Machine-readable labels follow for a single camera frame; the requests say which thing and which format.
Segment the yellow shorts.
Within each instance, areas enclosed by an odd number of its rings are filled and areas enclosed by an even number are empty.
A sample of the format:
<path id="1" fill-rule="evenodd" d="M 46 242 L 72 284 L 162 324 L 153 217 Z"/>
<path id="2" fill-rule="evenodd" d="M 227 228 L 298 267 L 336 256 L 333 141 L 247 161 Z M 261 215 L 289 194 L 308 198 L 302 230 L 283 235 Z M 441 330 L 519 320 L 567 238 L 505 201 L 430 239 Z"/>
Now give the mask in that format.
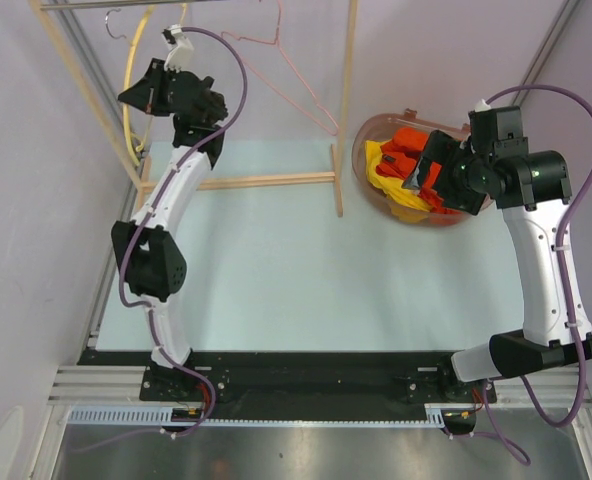
<path id="1" fill-rule="evenodd" d="M 419 223 L 428 217 L 432 206 L 412 191 L 403 189 L 402 179 L 383 176 L 376 171 L 382 158 L 382 145 L 384 142 L 372 140 L 367 140 L 364 143 L 366 178 L 372 187 L 379 190 L 387 200 L 392 202 L 390 211 L 393 216 L 404 223 Z"/>

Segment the pink wire hanger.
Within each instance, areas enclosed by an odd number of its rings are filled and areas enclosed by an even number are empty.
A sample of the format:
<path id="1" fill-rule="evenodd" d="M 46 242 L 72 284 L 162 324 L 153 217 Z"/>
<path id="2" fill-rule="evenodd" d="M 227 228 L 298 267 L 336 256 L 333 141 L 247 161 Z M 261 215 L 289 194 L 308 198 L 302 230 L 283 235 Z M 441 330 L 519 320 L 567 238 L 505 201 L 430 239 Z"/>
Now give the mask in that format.
<path id="1" fill-rule="evenodd" d="M 275 10 L 274 19 L 263 35 L 222 30 L 220 36 L 243 47 L 243 63 L 259 82 L 308 123 L 335 137 L 339 133 L 339 123 L 335 115 L 321 100 L 316 88 L 284 46 L 284 1 L 272 1 L 272 4 Z"/>

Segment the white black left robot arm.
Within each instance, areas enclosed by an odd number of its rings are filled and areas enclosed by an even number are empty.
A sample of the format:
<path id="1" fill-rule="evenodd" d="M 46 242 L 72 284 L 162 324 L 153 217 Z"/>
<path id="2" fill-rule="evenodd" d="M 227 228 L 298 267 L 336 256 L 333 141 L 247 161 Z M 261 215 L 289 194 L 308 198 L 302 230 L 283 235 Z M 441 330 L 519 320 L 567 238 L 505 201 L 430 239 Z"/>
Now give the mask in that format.
<path id="1" fill-rule="evenodd" d="M 155 117 L 170 117 L 174 128 L 167 167 L 143 206 L 128 221 L 116 222 L 111 239 L 122 283 L 120 295 L 135 295 L 144 309 L 153 340 L 151 359 L 168 368 L 162 387 L 173 398 L 190 397 L 197 376 L 180 365 L 191 348 L 178 318 L 178 294 L 187 263 L 175 234 L 189 200 L 219 159 L 228 111 L 212 77 L 168 70 L 153 59 L 143 78 L 124 90 L 119 101 Z"/>

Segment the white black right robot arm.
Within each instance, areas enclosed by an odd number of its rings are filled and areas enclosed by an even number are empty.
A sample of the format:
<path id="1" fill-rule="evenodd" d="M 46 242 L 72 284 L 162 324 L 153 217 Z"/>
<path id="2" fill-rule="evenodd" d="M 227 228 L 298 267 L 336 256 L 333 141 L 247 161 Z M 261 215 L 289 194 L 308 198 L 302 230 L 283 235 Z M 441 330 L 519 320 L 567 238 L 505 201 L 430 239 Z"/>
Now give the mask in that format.
<path id="1" fill-rule="evenodd" d="M 462 400 L 484 379 L 592 360 L 592 324 L 582 311 L 570 234 L 561 223 L 572 199 L 564 158 L 552 150 L 530 152 L 517 106 L 480 101 L 469 120 L 464 140 L 432 131 L 403 186 L 429 184 L 444 207 L 470 215 L 488 200 L 495 203 L 514 246 L 523 325 L 451 356 L 437 376 L 449 401 Z"/>

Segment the brown translucent plastic basin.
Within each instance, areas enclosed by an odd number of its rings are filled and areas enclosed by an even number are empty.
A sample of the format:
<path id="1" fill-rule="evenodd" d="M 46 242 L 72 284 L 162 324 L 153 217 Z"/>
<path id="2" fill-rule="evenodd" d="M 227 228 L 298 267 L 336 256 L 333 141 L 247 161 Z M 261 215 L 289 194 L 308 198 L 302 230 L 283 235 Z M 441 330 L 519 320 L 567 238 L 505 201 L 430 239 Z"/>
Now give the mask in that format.
<path id="1" fill-rule="evenodd" d="M 402 114 L 379 114 L 368 119 L 354 140 L 352 168 L 365 197 L 382 212 L 402 223 L 424 227 L 457 225 L 471 216 L 449 209 L 433 189 L 440 166 L 434 163 L 419 190 L 403 187 L 419 159 L 421 143 L 434 130 L 463 139 L 470 131 L 423 120 L 407 109 Z"/>

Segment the wooden clothes rack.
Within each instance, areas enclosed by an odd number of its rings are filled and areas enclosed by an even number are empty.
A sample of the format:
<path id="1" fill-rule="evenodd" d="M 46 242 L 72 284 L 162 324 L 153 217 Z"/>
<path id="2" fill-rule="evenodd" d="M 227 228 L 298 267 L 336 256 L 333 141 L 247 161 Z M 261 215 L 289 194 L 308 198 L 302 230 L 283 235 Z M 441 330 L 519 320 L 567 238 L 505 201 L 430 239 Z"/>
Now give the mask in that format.
<path id="1" fill-rule="evenodd" d="M 122 106 L 109 84 L 108 77 L 91 47 L 76 12 L 79 10 L 106 11 L 106 16 L 118 13 L 121 8 L 143 6 L 145 8 L 134 34 L 127 38 L 128 53 L 123 85 L 131 79 L 135 56 L 150 17 L 162 1 L 31 1 L 29 6 L 41 23 L 50 42 L 70 73 L 74 83 L 91 108 L 99 125 L 136 190 L 136 204 L 142 206 L 154 191 L 157 183 L 150 179 L 151 157 L 144 152 L 148 145 L 148 131 L 139 134 L 132 129 L 130 108 Z M 315 95 L 311 98 L 315 107 L 327 115 L 334 129 L 334 142 L 330 144 L 331 169 L 322 172 L 264 174 L 257 176 L 223 177 L 207 179 L 199 186 L 204 191 L 248 189 L 259 187 L 284 187 L 296 185 L 331 184 L 334 190 L 336 214 L 344 213 L 342 196 L 342 162 L 348 128 L 349 96 L 357 23 L 358 3 L 347 3 L 345 27 L 342 96 L 340 118 L 335 119 Z"/>

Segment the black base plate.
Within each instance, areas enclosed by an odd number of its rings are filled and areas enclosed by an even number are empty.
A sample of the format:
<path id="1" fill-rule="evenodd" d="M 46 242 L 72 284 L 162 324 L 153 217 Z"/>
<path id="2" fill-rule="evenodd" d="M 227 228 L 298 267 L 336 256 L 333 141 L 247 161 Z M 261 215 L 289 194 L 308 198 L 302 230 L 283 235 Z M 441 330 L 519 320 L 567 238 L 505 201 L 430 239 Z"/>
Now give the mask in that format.
<path id="1" fill-rule="evenodd" d="M 89 367 L 140 367 L 138 397 L 148 403 L 215 404 L 214 420 L 403 422 L 424 420 L 426 407 L 474 407 L 481 382 L 460 383 L 445 351 L 208 352 L 185 367 L 162 367 L 144 351 L 86 350 Z"/>

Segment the aluminium frame rail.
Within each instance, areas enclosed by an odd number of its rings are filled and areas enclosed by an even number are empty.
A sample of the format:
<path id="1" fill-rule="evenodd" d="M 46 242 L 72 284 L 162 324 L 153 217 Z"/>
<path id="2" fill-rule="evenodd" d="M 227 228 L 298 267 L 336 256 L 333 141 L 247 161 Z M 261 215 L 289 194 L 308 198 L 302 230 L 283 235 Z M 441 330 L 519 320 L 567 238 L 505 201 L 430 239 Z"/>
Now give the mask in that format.
<path id="1" fill-rule="evenodd" d="M 305 368 L 205 370 L 217 401 L 232 402 L 246 393 L 350 397 L 371 395 L 405 404 L 465 404 L 473 399 L 470 387 L 446 386 L 434 369 L 386 373 L 371 368 L 337 372 Z M 197 402 L 200 381 L 179 371 L 154 372 L 149 367 L 62 367 L 48 401 L 54 404 L 110 404 L 134 402 Z"/>

